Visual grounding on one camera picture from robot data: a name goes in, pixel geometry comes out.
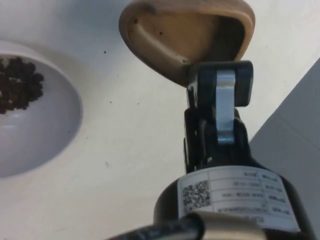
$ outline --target white tabletop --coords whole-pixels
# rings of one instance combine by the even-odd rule
[[[129,0],[0,0],[0,39],[49,57],[80,91],[74,142],[41,167],[0,179],[0,239],[101,240],[152,222],[161,191],[184,174],[185,90],[127,49]],[[252,137],[320,57],[320,1],[248,0],[256,29]]]

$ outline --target wooden spoon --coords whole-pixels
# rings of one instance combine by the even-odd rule
[[[242,0],[135,0],[119,19],[133,54],[184,87],[193,64],[240,60],[254,28],[254,12]]]

